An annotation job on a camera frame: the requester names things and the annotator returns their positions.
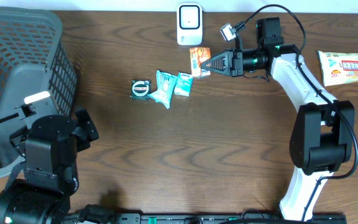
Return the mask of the orange juice carton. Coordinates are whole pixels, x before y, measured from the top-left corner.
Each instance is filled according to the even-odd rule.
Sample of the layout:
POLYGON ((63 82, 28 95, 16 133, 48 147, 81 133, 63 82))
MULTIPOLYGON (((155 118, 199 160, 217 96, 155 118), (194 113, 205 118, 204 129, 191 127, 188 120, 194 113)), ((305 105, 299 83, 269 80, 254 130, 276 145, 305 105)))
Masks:
POLYGON ((195 78, 209 76, 210 71, 201 68, 201 64, 211 58, 210 49, 207 47, 194 47, 190 49, 191 74, 195 78))

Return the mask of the teal tissue pack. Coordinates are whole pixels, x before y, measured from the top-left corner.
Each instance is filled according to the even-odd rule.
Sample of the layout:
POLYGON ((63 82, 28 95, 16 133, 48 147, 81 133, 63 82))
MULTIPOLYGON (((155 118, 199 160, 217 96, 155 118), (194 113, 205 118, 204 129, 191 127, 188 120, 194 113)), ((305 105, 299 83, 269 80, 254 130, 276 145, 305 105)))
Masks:
POLYGON ((190 96, 192 84, 193 76, 191 74, 179 72, 173 92, 180 96, 190 96))

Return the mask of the teal snack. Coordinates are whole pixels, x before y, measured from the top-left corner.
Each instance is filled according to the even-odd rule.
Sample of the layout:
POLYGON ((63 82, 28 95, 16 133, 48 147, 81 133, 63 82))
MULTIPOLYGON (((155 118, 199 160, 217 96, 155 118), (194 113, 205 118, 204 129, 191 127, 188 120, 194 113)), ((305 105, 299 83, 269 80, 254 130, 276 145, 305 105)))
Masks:
POLYGON ((173 90, 177 84, 177 76, 157 70, 157 90, 149 94, 149 97, 157 103, 162 103, 166 109, 170 108, 173 90))

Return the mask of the black round-label item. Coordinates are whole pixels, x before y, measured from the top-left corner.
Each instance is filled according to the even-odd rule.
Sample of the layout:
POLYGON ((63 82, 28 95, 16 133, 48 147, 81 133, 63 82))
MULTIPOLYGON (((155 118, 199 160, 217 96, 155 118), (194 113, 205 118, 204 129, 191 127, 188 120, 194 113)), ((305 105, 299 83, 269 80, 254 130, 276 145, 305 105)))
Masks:
POLYGON ((150 100, 151 91, 150 80, 132 80, 131 98, 133 100, 150 100))

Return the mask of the yellow snack bag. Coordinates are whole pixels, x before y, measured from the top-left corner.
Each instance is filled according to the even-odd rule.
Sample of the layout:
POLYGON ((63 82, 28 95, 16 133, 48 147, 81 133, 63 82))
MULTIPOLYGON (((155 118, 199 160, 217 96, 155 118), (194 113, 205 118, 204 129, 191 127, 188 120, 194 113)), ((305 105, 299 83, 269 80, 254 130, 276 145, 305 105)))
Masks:
POLYGON ((358 82, 358 53, 318 51, 325 86, 358 82))

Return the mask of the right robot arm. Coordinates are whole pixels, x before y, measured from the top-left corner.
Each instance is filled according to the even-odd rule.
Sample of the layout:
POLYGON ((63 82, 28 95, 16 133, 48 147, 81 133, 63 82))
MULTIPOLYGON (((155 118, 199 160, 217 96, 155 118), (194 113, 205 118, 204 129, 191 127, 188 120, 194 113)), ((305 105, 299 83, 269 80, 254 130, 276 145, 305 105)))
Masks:
POLYGON ((238 33, 244 22, 225 24, 225 41, 235 40, 233 49, 212 56, 201 68, 229 77, 265 70, 284 89, 297 115, 289 149, 295 169, 288 190, 279 203, 284 220, 307 222, 324 184, 352 156, 358 157, 354 134, 354 106, 339 101, 315 79, 294 44, 285 44, 280 19, 256 22, 256 49, 243 49, 238 33))

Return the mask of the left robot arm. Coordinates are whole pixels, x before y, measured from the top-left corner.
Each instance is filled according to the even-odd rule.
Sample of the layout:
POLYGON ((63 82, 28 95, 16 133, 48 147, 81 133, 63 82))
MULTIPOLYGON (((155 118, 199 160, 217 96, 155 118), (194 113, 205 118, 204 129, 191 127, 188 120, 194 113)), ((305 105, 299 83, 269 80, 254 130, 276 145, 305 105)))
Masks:
POLYGON ((26 125, 10 136, 24 161, 16 164, 0 193, 0 223, 115 223, 116 215, 98 205, 87 205, 71 215, 70 197, 80 183, 77 154, 99 138, 86 109, 75 118, 39 113, 32 103, 20 105, 14 118, 26 125))

